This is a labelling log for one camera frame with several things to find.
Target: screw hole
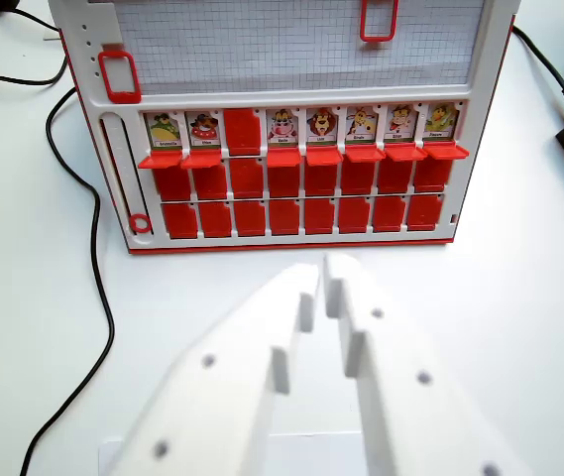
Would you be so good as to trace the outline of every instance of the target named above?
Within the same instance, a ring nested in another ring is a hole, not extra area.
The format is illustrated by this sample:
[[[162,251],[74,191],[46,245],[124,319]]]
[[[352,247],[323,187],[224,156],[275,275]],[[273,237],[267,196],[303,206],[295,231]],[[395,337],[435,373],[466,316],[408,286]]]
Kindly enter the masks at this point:
[[[154,445],[154,456],[162,459],[169,452],[169,445],[163,439]]]
[[[420,372],[418,372],[418,382],[420,382],[422,385],[429,385],[431,383],[431,376],[425,372],[424,370],[421,370]]]
[[[209,367],[213,367],[214,364],[215,364],[215,355],[209,354],[209,355],[205,355],[202,358],[202,367],[208,369]]]
[[[495,464],[486,464],[484,468],[482,468],[482,474],[484,474],[484,476],[501,476],[502,472],[500,472]]]

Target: cartoon cow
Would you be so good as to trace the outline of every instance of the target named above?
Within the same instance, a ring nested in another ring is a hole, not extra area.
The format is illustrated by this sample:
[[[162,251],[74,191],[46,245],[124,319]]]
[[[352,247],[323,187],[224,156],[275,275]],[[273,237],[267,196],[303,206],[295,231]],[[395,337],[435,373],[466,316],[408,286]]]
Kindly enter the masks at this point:
[[[295,137],[297,131],[294,130],[294,124],[292,123],[292,117],[285,109],[280,109],[275,113],[275,118],[273,119],[273,125],[271,126],[271,132],[269,132],[269,140],[273,137]]]

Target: red clip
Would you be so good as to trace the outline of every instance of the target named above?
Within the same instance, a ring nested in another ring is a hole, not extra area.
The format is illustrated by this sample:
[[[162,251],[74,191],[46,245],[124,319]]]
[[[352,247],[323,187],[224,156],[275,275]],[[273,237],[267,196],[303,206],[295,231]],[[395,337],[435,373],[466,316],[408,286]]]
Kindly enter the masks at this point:
[[[396,15],[398,13],[398,0],[392,0],[392,26],[390,34],[386,37],[369,37],[365,34],[365,20],[368,13],[368,0],[361,0],[361,40],[367,43],[388,42],[396,34]]]
[[[139,221],[145,221],[145,226],[139,225]],[[130,216],[130,227],[137,233],[147,233],[152,231],[152,222],[149,216],[143,213],[136,213]]]
[[[118,91],[115,92],[110,87],[110,81],[107,77],[107,69],[105,68],[106,58],[127,58],[130,62],[130,72],[132,73],[132,80],[134,81],[133,91]],[[141,102],[141,85],[139,84],[139,77],[136,74],[136,65],[134,58],[123,50],[108,50],[99,53],[99,66],[101,67],[101,74],[103,74],[103,82],[105,83],[105,90],[107,97],[110,98],[114,104],[138,104]]]

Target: white surface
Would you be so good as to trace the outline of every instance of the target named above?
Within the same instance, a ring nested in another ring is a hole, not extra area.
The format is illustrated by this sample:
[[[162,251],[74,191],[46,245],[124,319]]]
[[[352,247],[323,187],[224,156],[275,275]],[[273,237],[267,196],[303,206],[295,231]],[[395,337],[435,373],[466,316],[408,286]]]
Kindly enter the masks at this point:
[[[317,266],[292,265],[182,352],[108,475],[259,476],[275,397],[290,393],[298,334],[313,328],[318,283]]]
[[[392,1],[368,2],[386,35]],[[408,0],[395,37],[365,44],[360,0],[119,0],[146,94],[464,84],[483,0]]]
[[[106,467],[120,446],[118,439],[99,445],[99,476],[105,476]],[[358,431],[271,435],[262,475],[296,474],[367,475],[363,436]]]
[[[46,18],[40,0],[22,7]],[[516,23],[564,74],[564,4],[524,0]],[[0,19],[0,73],[48,77],[60,45],[26,19]],[[0,84],[0,475],[16,474],[40,425],[105,342],[87,256],[92,204],[55,162],[46,115],[70,88]],[[444,247],[350,253],[431,335],[438,357],[535,474],[564,474],[564,153],[558,87],[518,39],[460,219]],[[105,195],[76,103],[56,123],[67,160]],[[319,251],[130,257],[104,199],[99,253],[118,324],[112,353],[44,438],[31,476],[95,476],[97,448],[123,434],[168,364],[227,309]],[[358,430],[354,384],[340,378],[337,329],[317,313],[298,348],[296,393],[274,432]]]
[[[343,369],[357,385],[370,476],[534,474],[357,260],[328,253],[322,280]]]

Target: red tile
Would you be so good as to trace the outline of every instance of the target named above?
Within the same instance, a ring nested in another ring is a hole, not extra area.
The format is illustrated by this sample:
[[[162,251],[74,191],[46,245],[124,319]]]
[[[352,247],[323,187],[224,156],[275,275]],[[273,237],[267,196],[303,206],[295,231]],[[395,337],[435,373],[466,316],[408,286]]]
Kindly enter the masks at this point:
[[[405,193],[411,177],[411,162],[395,162],[390,158],[381,161],[377,187],[379,193]]]
[[[304,168],[306,196],[334,195],[334,187],[337,184],[337,167],[310,166],[306,163]]]
[[[180,167],[154,169],[154,182],[162,201],[180,201],[191,199],[189,174]]]
[[[163,216],[171,239],[198,237],[195,210],[188,203],[164,203]]]
[[[235,226],[239,236],[264,236],[266,210],[258,201],[235,201]]]
[[[253,109],[225,109],[224,132],[231,156],[258,156],[262,133]]]
[[[365,197],[341,198],[339,200],[339,232],[365,233],[368,229],[370,203]]]
[[[374,162],[352,162],[346,157],[341,168],[341,193],[362,195],[372,191]]]
[[[437,161],[427,157],[418,162],[413,177],[415,191],[442,191],[449,181],[453,161]]]
[[[299,196],[299,166],[268,169],[271,197]]]
[[[299,234],[299,204],[295,200],[269,201],[269,219],[274,235]]]
[[[303,210],[306,235],[332,233],[334,225],[334,203],[329,198],[306,200]]]
[[[442,199],[438,195],[414,195],[409,201],[407,230],[435,230],[441,210]]]
[[[200,200],[226,198],[226,175],[222,164],[205,169],[193,169],[193,183]]]
[[[374,231],[400,231],[405,203],[399,196],[377,196],[374,200]]]
[[[261,198],[264,191],[262,165],[258,159],[231,159],[231,185],[235,198]]]
[[[205,238],[231,236],[231,210],[222,201],[198,203],[200,222]]]

